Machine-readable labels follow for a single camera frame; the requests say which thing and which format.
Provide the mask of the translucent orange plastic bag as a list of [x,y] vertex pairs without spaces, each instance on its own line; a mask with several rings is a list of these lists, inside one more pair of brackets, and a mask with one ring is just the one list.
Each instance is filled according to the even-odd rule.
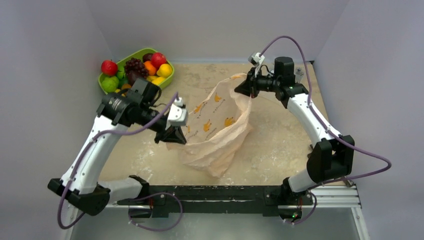
[[250,97],[235,92],[247,74],[238,73],[220,81],[208,97],[188,115],[182,131],[187,143],[167,143],[179,161],[220,178],[230,167],[235,153],[252,130]]

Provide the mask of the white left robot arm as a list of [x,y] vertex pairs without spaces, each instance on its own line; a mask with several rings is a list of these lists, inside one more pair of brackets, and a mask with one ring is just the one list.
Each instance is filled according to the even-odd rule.
[[154,109],[161,88],[145,79],[122,92],[106,94],[96,111],[91,132],[77,158],[60,178],[53,178],[48,189],[82,213],[96,216],[108,204],[131,199],[138,205],[149,199],[148,183],[132,175],[123,180],[99,182],[99,176],[115,145],[130,136],[129,127],[156,133],[154,141],[184,145],[182,127],[188,111],[184,99],[175,94],[162,111]]

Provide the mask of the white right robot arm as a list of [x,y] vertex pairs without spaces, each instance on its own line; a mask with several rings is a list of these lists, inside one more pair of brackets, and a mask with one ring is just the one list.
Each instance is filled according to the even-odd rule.
[[306,87],[296,82],[295,65],[290,57],[277,57],[274,60],[274,71],[262,74],[264,56],[256,53],[249,57],[253,67],[234,91],[245,96],[256,98],[261,91],[272,92],[277,100],[292,113],[309,136],[312,152],[301,172],[283,180],[280,196],[288,204],[294,203],[304,192],[325,181],[345,177],[352,172],[353,149],[344,145],[345,141],[354,145],[350,135],[342,135],[331,130],[330,123],[315,110]]

